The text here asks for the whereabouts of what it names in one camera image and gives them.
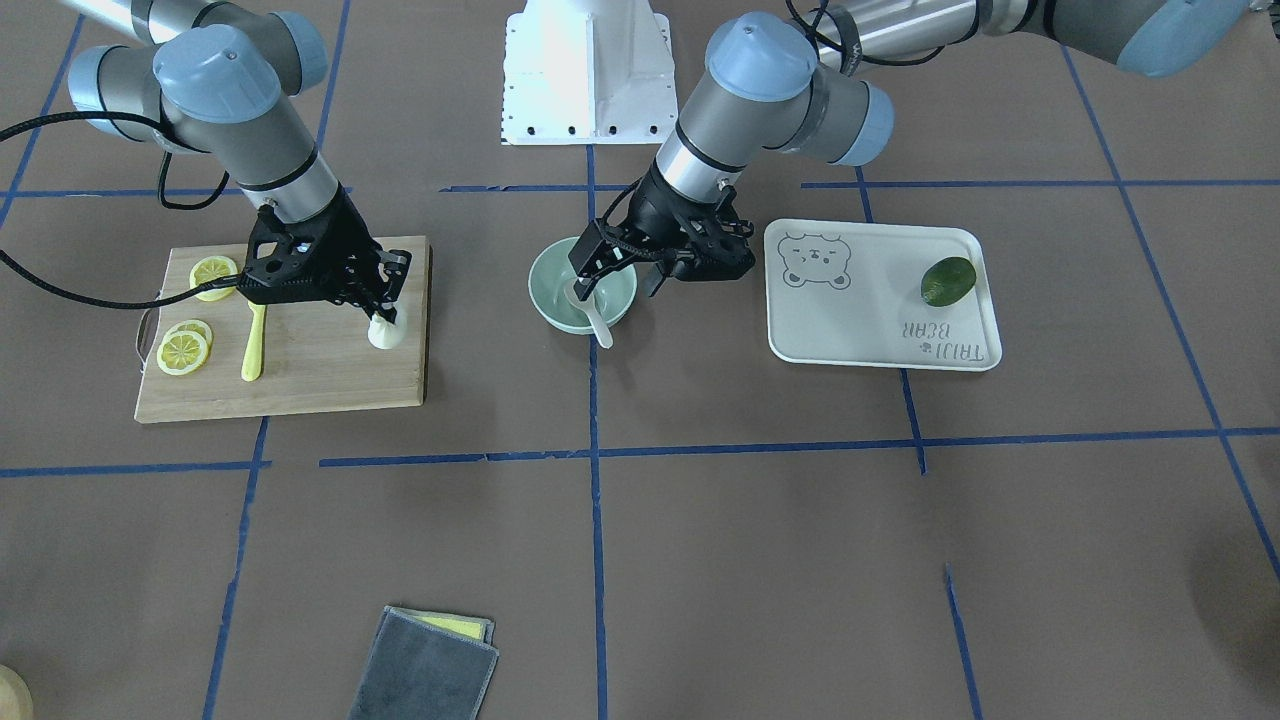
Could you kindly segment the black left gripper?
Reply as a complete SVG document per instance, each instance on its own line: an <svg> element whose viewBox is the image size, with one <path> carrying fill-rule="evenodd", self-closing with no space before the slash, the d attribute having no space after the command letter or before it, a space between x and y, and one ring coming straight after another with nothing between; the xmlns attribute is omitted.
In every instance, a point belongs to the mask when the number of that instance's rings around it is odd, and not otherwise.
<svg viewBox="0 0 1280 720"><path fill-rule="evenodd" d="M646 296L657 296L667 281L737 281L756 259L749 240L754 224L733 209L736 187L712 191L710 202L695 202L673 188L655 163L630 200L630 237L641 256L625 242L625 229L593 222L573 242L570 265L577 296L586 299L607 275L637 260L652 263Z"/></svg>

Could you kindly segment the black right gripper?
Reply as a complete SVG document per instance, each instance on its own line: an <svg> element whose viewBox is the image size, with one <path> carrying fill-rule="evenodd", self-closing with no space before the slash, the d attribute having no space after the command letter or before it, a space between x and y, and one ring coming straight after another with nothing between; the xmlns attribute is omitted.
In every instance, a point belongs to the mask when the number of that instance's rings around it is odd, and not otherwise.
<svg viewBox="0 0 1280 720"><path fill-rule="evenodd" d="M349 304L370 322L396 325L412 259L410 251L381 249L339 187L305 222L285 223L274 206L261 205L237 290L259 305Z"/></svg>

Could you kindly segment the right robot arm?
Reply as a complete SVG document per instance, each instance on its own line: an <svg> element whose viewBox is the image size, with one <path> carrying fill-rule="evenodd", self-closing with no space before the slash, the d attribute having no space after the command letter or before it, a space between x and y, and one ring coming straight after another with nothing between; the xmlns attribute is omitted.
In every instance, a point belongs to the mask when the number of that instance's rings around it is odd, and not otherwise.
<svg viewBox="0 0 1280 720"><path fill-rule="evenodd" d="M236 283L248 301L348 304L375 328L402 327L412 256L371 237L291 101L329 72L308 19L233 1L72 8L138 40L73 61L76 109L108 135L214 156L253 205ZM675 128L669 23L649 3L529 1L503 40L507 143L658 143Z"/></svg>

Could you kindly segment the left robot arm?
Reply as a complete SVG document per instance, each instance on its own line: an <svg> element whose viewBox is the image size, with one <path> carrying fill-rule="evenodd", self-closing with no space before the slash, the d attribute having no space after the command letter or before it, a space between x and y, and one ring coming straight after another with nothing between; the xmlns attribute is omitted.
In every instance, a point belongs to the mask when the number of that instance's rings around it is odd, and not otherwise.
<svg viewBox="0 0 1280 720"><path fill-rule="evenodd" d="M1187 69L1245 14L1244 1L819 1L787 17L723 23L705 70L616 224L596 218L570 250L571 290L589 299L608 275L648 263L664 281L736 281L754 268L753 224L736 184L772 150L863 167L893 132L888 95L858 77L914 67L978 35L1038 35L1161 78Z"/></svg>

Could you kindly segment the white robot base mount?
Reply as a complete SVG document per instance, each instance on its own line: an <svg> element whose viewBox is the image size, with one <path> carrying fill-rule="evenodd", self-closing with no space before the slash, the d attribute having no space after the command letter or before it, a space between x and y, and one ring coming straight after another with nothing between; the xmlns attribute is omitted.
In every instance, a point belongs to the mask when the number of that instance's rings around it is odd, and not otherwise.
<svg viewBox="0 0 1280 720"><path fill-rule="evenodd" d="M669 20L650 3L527 1L504 41L502 143L662 143L675 128Z"/></svg>

